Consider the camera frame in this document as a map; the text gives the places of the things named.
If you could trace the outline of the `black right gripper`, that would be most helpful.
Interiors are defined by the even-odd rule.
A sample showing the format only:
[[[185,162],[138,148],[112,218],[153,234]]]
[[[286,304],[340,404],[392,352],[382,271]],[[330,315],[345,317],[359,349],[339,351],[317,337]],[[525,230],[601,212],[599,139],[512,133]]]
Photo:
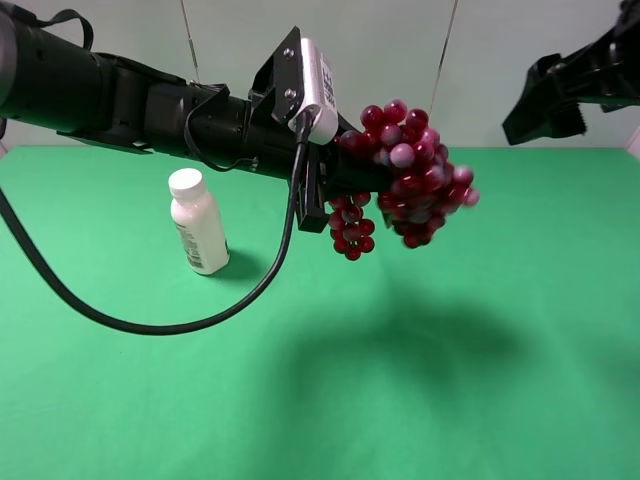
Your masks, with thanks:
[[[507,143],[584,135],[587,128],[576,102],[597,103],[604,113],[639,105],[638,1],[622,1],[614,27],[597,42],[532,65],[522,100],[502,124]]]

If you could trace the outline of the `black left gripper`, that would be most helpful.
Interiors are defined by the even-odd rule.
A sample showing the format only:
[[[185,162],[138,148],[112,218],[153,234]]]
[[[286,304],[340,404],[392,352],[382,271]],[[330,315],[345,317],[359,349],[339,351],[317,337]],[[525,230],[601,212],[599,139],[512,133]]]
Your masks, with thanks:
[[[275,106],[273,55],[281,43],[256,73],[247,99],[232,96],[224,84],[210,85],[207,88],[210,97],[194,106],[187,115],[185,142],[190,152],[209,168],[220,172],[239,169],[274,178],[290,177],[296,151],[296,130],[290,130],[272,117]],[[364,133],[342,114],[338,115],[338,130],[333,139],[337,145],[367,144]],[[328,223],[322,191],[326,176],[327,199],[382,192],[388,190],[393,181],[388,167],[341,149],[331,152],[326,168],[325,157],[333,139],[326,145],[309,141],[302,162],[301,179],[294,189],[294,207],[298,227],[305,232],[320,233]]]

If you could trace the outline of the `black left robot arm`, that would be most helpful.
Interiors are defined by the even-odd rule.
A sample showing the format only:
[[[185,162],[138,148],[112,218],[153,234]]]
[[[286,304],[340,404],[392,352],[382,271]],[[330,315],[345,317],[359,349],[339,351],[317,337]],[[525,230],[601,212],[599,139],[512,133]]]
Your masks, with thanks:
[[[375,162],[369,137],[329,102],[330,71],[293,29],[254,78],[247,99],[224,84],[190,83],[50,32],[47,21],[1,5],[1,118],[133,154],[191,158],[225,173],[242,170],[289,183],[285,231],[319,233],[325,205],[386,192],[391,169]]]

